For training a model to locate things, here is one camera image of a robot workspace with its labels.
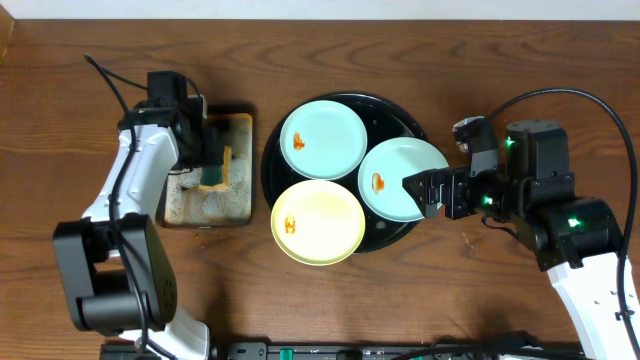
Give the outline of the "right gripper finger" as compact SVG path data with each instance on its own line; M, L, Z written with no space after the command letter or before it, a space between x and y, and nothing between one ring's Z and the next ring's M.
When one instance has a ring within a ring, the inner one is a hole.
M410 188L408 194L418 206L424 218L438 215L441 206L441 190L436 187Z
M403 188L409 192L427 191L440 186L440 171L438 169L425 170L414 175L405 177L402 180Z

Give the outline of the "yellow green sponge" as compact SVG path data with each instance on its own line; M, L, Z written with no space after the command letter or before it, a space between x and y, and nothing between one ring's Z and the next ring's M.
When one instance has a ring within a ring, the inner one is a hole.
M199 182L201 192L224 192L230 187L229 168L232 162L232 149L224 147L221 165L203 167Z

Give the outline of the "light blue plate top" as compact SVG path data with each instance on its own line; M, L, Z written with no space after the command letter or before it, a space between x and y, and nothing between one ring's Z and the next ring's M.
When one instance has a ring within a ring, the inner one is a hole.
M279 136L286 163L298 174L336 180L354 170L368 145L364 122L350 107L315 100L294 109Z

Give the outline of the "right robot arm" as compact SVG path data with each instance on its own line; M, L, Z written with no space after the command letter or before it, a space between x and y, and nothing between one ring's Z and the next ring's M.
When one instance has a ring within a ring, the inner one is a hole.
M545 120L515 122L506 128L506 161L499 161L490 124L481 117L454 127L466 145L468 167L426 170L406 176L404 190L426 218L444 207L457 220L480 214L494 220L529 249L562 299L592 359L632 359L639 322L626 325L619 302L639 308L624 236L611 208L601 199L578 197L570 169L566 131Z

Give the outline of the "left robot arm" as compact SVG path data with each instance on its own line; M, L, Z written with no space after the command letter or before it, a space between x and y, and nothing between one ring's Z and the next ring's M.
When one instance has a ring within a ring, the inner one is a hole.
M80 331L117 336L130 346L107 350L115 359L209 359L209 327L179 306L177 281L156 231L167 177L181 154L170 126L201 124L206 100L141 102L129 110L134 126L119 132L119 150L94 202L53 233L67 309Z

